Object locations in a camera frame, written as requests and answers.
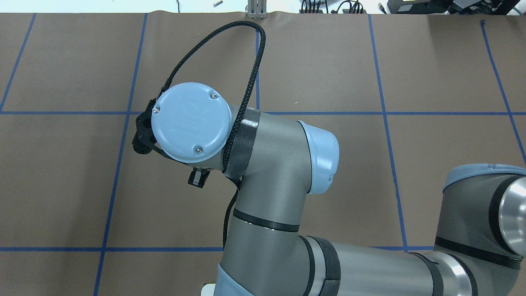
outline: blue grid line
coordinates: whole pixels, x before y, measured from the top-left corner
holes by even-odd
[[[256,31],[256,56],[259,50],[259,32]],[[259,110],[259,69],[258,74],[256,74],[256,109]]]
[[[431,245],[410,245],[410,246],[372,246],[371,248],[383,249],[388,251],[425,251],[433,250]],[[102,252],[103,248],[83,248],[83,247],[41,247],[41,246],[0,246],[0,252]],[[105,252],[222,252],[221,246],[206,247],[108,247]]]
[[[380,67],[378,66],[378,55],[376,53],[375,33],[372,28],[371,15],[368,14],[367,16],[369,17],[369,31],[371,32],[372,53],[375,58],[376,78],[378,80],[378,91],[380,93],[380,102],[382,104],[383,124],[386,128],[387,147],[389,149],[389,159],[391,161],[391,172],[393,175],[394,190],[396,193],[396,199],[397,199],[397,205],[398,205],[398,218],[400,220],[400,231],[402,232],[403,246],[407,248],[406,227],[403,222],[402,203],[400,202],[400,191],[398,190],[398,178],[396,176],[396,167],[394,165],[395,158],[393,156],[393,149],[391,146],[391,135],[389,133],[389,123],[387,122],[386,103],[383,99],[382,80],[380,78]]]
[[[0,115],[140,115],[141,111],[0,111]],[[383,115],[381,111],[268,111],[270,115]],[[426,112],[386,111],[387,115],[509,116],[526,112]]]
[[[490,44],[488,42],[488,36],[486,35],[485,20],[480,21],[480,27],[482,29],[482,36],[484,36],[484,42],[486,44],[486,49],[488,50],[488,56],[490,58],[491,66],[493,67],[493,71],[495,72],[495,77],[497,78],[497,82],[499,83],[499,89],[500,89],[500,93],[502,94],[502,99],[504,100],[504,104],[506,105],[506,110],[508,110],[508,115],[510,117],[511,126],[513,127],[513,132],[515,133],[515,137],[517,138],[519,149],[521,150],[522,160],[526,164],[526,154],[524,153],[524,147],[522,146],[521,137],[519,136],[519,131],[517,130],[517,127],[515,126],[515,120],[513,119],[513,115],[511,113],[510,104],[508,103],[508,98],[506,97],[506,93],[504,92],[504,87],[502,86],[502,82],[500,80],[499,71],[497,71],[497,67],[495,66],[495,61],[493,60],[493,55],[491,54]]]
[[[382,115],[382,112],[338,112],[338,111],[272,111],[270,115]]]
[[[106,248],[106,252],[222,252],[221,246],[195,247],[195,248]]]
[[[130,115],[127,111],[2,111],[4,115]]]
[[[24,42],[22,42],[22,46],[20,47],[20,52],[18,52],[18,57],[16,58],[15,66],[13,67],[13,71],[11,72],[11,76],[9,77],[9,82],[7,82],[7,87],[5,88],[4,96],[2,97],[2,102],[0,103],[0,111],[2,111],[2,109],[4,108],[4,104],[7,99],[7,95],[9,94],[9,89],[11,88],[13,78],[15,78],[16,69],[18,68],[18,64],[20,63],[20,59],[22,58],[24,49],[26,48],[27,40],[29,39],[29,34],[31,33],[31,29],[33,28],[35,19],[36,19],[36,13],[34,13],[33,17],[31,18],[31,22],[29,23],[29,28],[27,28],[26,37],[24,38]]]
[[[0,246],[0,252],[100,252],[102,248],[61,246]]]
[[[112,212],[113,212],[113,205],[115,202],[115,193],[117,192],[117,183],[119,180],[119,173],[120,173],[120,165],[123,159],[123,152],[124,152],[124,144],[126,142],[126,132],[128,130],[128,121],[130,117],[130,112],[132,111],[132,101],[133,101],[133,95],[135,91],[135,83],[137,81],[137,72],[139,71],[139,61],[140,61],[140,54],[143,50],[143,41],[144,41],[144,32],[146,30],[146,21],[148,20],[148,14],[144,14],[144,20],[143,20],[143,29],[140,34],[140,41],[139,41],[139,49],[137,50],[137,60],[135,61],[135,70],[133,73],[133,80],[131,82],[131,90],[130,90],[130,96],[128,100],[128,109],[127,109],[127,115],[124,122],[124,128],[123,128],[123,136],[120,140],[120,149],[119,149],[119,157],[117,159],[117,168],[115,168],[115,178],[113,181],[113,189],[112,189],[112,195],[109,201],[109,208],[108,208],[108,216],[106,218],[106,227],[104,229],[104,237],[102,242],[102,250],[100,251],[100,258],[99,258],[99,265],[97,269],[97,278],[95,279],[95,288],[93,291],[93,296],[98,295],[98,289],[100,286],[100,276],[102,275],[102,267],[104,265],[104,256],[106,254],[106,245],[108,242],[108,234],[109,234],[109,226],[112,221]]]

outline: black tape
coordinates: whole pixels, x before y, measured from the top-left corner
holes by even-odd
[[[285,232],[298,232],[299,231],[299,225],[284,224],[284,223],[274,222],[270,220],[265,220],[262,218],[258,218],[258,217],[243,213],[239,211],[238,209],[234,209],[234,217],[241,219],[245,222],[252,223],[257,226],[262,226],[262,227],[275,229],[279,231],[285,231]]]
[[[247,108],[232,143],[231,157],[224,174],[234,182],[241,179],[247,170],[259,127],[259,116],[259,110]]]
[[[471,269],[469,269],[469,267],[462,260],[460,260],[460,258],[458,258],[457,256],[451,253],[446,253],[446,254],[453,257],[453,259],[455,259],[460,264],[460,266],[462,266],[462,268],[468,275],[469,282],[471,283],[471,296],[479,296],[479,287],[477,286],[477,281],[475,279],[475,276],[473,275],[473,272],[471,272]]]
[[[318,296],[333,296],[338,294],[341,280],[341,266],[338,253],[326,239],[311,236],[321,247],[325,259],[325,280]]]
[[[504,195],[504,192],[508,187],[511,185],[511,183],[515,182],[516,180],[524,177],[523,175],[516,175],[513,177],[509,177],[506,180],[502,181],[500,185],[495,190],[493,197],[491,198],[489,211],[488,211],[488,220],[490,223],[490,229],[491,233],[493,233],[493,237],[497,241],[497,243],[502,247],[506,252],[515,254],[511,250],[511,248],[506,244],[506,241],[504,240],[504,237],[502,236],[502,233],[500,232],[500,223],[499,223],[499,207],[500,202],[502,201],[502,196]]]
[[[433,280],[433,294],[431,296],[443,296],[444,295],[444,280],[442,279],[442,274],[440,273],[440,270],[437,267],[436,263],[433,263],[429,261],[424,255],[419,253],[412,253],[409,252],[409,254],[413,254],[420,258],[429,268],[429,272],[431,272],[431,279]]]
[[[512,269],[521,269],[521,259],[512,258],[509,256],[493,253],[490,251],[477,249],[472,246],[461,244],[458,242],[450,241],[443,239],[441,237],[436,237],[434,244],[442,248],[458,252],[476,259],[488,261],[500,266],[512,268]]]
[[[301,240],[303,240],[303,243],[305,243],[305,246],[307,247],[307,253],[309,253],[309,281],[307,282],[307,287],[305,288],[305,292],[303,293],[303,296],[308,296],[310,293],[310,290],[312,289],[312,285],[314,284],[314,274],[316,273],[316,264],[314,262],[314,253],[312,251],[312,247],[307,241],[306,238],[304,238],[301,235],[298,235]]]

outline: cable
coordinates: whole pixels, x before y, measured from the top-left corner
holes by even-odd
[[[522,12],[517,7],[514,7],[513,10],[516,11],[519,15],[522,15]]]
[[[258,49],[258,52],[256,54],[256,59],[254,61],[254,66],[252,67],[252,72],[250,73],[250,77],[248,79],[248,84],[247,84],[247,88],[245,90],[245,95],[243,96],[243,100],[241,101],[241,104],[239,106],[239,111],[237,113],[236,119],[234,120],[234,124],[232,126],[231,131],[230,131],[230,134],[228,135],[228,139],[227,139],[227,142],[225,144],[224,151],[223,151],[222,164],[223,164],[223,169],[224,170],[226,169],[226,167],[228,165],[228,161],[229,161],[230,155],[232,153],[232,145],[233,145],[233,142],[234,142],[234,138],[236,137],[236,133],[237,133],[237,131],[239,129],[239,126],[241,125],[241,120],[243,120],[243,116],[244,116],[245,111],[246,111],[247,106],[248,106],[248,101],[250,100],[250,95],[252,94],[252,89],[254,88],[254,84],[256,82],[256,76],[258,74],[259,65],[261,63],[261,59],[263,58],[263,51],[265,50],[265,41],[266,41],[266,38],[267,38],[266,34],[265,34],[265,30],[263,30],[263,28],[260,25],[258,25],[256,23],[253,23],[253,22],[237,21],[237,22],[233,22],[233,23],[230,23],[230,24],[226,24],[226,25],[216,29],[212,33],[208,34],[208,36],[203,38],[203,40],[201,40],[196,46],[194,46],[194,48],[192,48],[183,57],[183,59],[177,64],[177,66],[171,72],[171,74],[168,77],[168,79],[166,79],[165,84],[162,86],[162,88],[161,88],[161,90],[159,92],[159,95],[155,99],[155,100],[159,99],[159,97],[163,94],[163,92],[167,91],[170,88],[170,85],[171,85],[172,81],[174,80],[175,74],[179,71],[179,69],[181,69],[181,67],[184,65],[184,63],[198,49],[200,49],[205,43],[210,41],[213,37],[215,37],[219,33],[223,32],[223,31],[225,31],[227,29],[230,29],[230,28],[233,28],[233,27],[237,27],[237,26],[248,26],[248,27],[252,27],[252,28],[256,29],[256,31],[259,32],[260,39],[259,39],[259,49]],[[230,217],[230,212],[232,211],[232,207],[236,203],[237,195],[239,193],[239,188],[241,186],[241,180],[231,180],[231,181],[236,185],[237,189],[236,189],[236,193],[234,194],[234,197],[232,197],[232,200],[228,204],[227,212],[225,213],[225,220],[224,220],[224,224],[223,224],[223,226],[224,226],[224,228],[223,228],[223,247],[225,246],[225,243],[226,243],[226,237],[227,237],[227,232],[228,232],[228,220],[229,220],[229,217]]]
[[[345,0],[345,1],[343,1],[342,3],[340,3],[340,6],[338,6],[338,9],[337,9],[337,10],[334,10],[334,9],[332,10],[332,13],[338,13],[338,11],[340,11],[340,8],[341,8],[341,6],[342,6],[344,3],[349,3],[349,13],[350,13],[350,11],[352,10],[352,6],[353,6],[352,2],[355,2],[355,1],[350,1],[350,0]]]
[[[234,207],[234,204],[237,201],[238,193],[239,193],[239,188],[236,188],[236,193],[230,200],[230,203],[228,203],[227,211],[225,212],[225,219],[223,220],[223,248],[227,244],[228,220],[230,220],[230,213],[232,212],[232,208]]]
[[[381,3],[378,3],[378,9],[383,12],[384,14],[387,14],[387,11],[386,9],[383,7],[383,5]]]
[[[363,13],[363,5],[359,2],[359,0],[356,0],[355,4],[352,6],[352,9],[349,10],[349,13],[353,13],[353,14]]]

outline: braided black cable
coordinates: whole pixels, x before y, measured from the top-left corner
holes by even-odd
[[[237,201],[238,193],[239,188],[236,188],[236,194],[234,194],[234,196],[230,200],[230,203],[228,203],[227,211],[225,212],[225,218],[223,219],[223,248],[227,244],[228,220],[230,220],[230,213],[232,212],[232,208],[234,207],[234,204]]]
[[[338,6],[338,9],[336,9],[336,13],[338,13],[338,11],[340,11],[340,8],[341,6],[344,4],[344,3],[349,3],[349,13],[351,13],[351,9],[352,9],[352,2],[355,2],[355,1],[351,1],[351,0],[345,0],[343,1],[342,3],[340,3],[340,5]]]
[[[263,28],[260,25],[258,25],[256,23],[253,23],[253,22],[237,21],[237,22],[232,22],[230,24],[226,24],[226,25],[218,28],[217,30],[213,31],[212,33],[208,34],[208,36],[203,38],[203,40],[201,40],[201,42],[199,42],[196,46],[194,46],[194,48],[192,48],[183,57],[183,59],[179,62],[179,64],[177,64],[177,66],[171,72],[171,74],[168,77],[168,79],[166,79],[166,83],[161,88],[161,91],[159,92],[159,95],[157,96],[157,98],[159,98],[163,92],[167,91],[170,88],[170,85],[172,83],[172,80],[174,79],[175,74],[179,71],[179,69],[181,69],[183,64],[198,49],[200,49],[205,43],[207,43],[210,39],[212,39],[217,34],[223,32],[223,31],[225,31],[227,29],[230,29],[230,28],[233,28],[233,27],[237,27],[237,26],[248,26],[248,27],[252,27],[252,28],[256,29],[256,31],[259,32],[260,41],[259,41],[259,49],[258,49],[258,52],[256,54],[256,60],[254,61],[254,66],[252,67],[252,72],[250,73],[250,77],[248,79],[248,84],[247,84],[247,88],[245,90],[245,95],[243,96],[243,100],[241,101],[241,104],[239,106],[239,111],[237,113],[236,119],[234,120],[234,124],[232,126],[232,130],[230,131],[230,135],[228,136],[228,140],[227,140],[227,142],[225,144],[225,149],[223,151],[223,160],[222,160],[222,162],[223,162],[223,170],[225,170],[227,165],[228,165],[228,160],[230,159],[230,155],[232,153],[232,144],[234,142],[234,137],[236,136],[236,133],[237,133],[237,131],[239,129],[239,126],[241,124],[241,120],[243,120],[243,115],[245,114],[245,110],[247,109],[248,101],[250,100],[250,95],[252,94],[252,89],[254,88],[254,84],[256,82],[256,76],[258,74],[259,64],[261,63],[261,59],[263,58],[263,51],[265,50],[265,40],[266,40],[266,35],[265,35],[265,31],[263,30]]]

